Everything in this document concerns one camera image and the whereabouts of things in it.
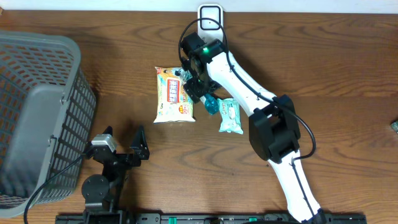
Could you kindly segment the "dark green round-logo box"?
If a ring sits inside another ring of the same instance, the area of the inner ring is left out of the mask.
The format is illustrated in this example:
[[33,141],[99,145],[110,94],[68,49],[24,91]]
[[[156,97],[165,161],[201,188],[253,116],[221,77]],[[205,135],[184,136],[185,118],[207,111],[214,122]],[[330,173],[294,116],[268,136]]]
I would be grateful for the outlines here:
[[391,123],[391,128],[398,133],[398,121],[394,121]]

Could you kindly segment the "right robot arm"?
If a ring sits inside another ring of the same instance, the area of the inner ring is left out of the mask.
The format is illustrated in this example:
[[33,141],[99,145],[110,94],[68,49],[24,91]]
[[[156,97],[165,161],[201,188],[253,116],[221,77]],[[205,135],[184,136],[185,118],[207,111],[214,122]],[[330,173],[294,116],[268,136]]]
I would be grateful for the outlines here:
[[296,114],[292,100],[267,91],[235,61],[228,45],[218,39],[206,43],[194,32],[180,39],[186,57],[182,66],[192,77],[184,85],[198,102],[215,84],[237,101],[249,118],[249,142],[277,175],[290,215],[300,223],[326,223],[320,204],[312,194],[301,161],[299,127],[308,125]]

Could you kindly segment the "pale green small packet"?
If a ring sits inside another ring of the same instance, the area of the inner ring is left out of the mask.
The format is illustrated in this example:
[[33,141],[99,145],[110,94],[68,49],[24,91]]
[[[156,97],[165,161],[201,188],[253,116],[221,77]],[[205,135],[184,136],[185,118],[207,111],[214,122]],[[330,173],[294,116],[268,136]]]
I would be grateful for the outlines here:
[[219,132],[243,134],[240,119],[240,105],[234,98],[217,99],[221,124]]

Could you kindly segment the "teal spray bottle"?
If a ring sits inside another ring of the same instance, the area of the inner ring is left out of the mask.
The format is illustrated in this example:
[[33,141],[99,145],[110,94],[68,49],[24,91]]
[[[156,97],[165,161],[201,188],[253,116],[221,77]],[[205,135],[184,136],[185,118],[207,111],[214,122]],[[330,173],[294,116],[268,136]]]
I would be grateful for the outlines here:
[[200,101],[204,104],[205,109],[210,115],[217,114],[219,112],[219,104],[217,100],[211,96],[209,93],[203,95]]

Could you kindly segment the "yellow wet wipes pack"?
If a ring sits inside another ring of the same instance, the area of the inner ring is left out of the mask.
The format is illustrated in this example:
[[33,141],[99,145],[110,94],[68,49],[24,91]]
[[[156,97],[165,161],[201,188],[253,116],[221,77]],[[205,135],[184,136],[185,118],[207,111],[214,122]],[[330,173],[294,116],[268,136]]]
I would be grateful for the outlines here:
[[155,67],[158,104],[154,123],[195,122],[193,101],[185,93],[181,67]]

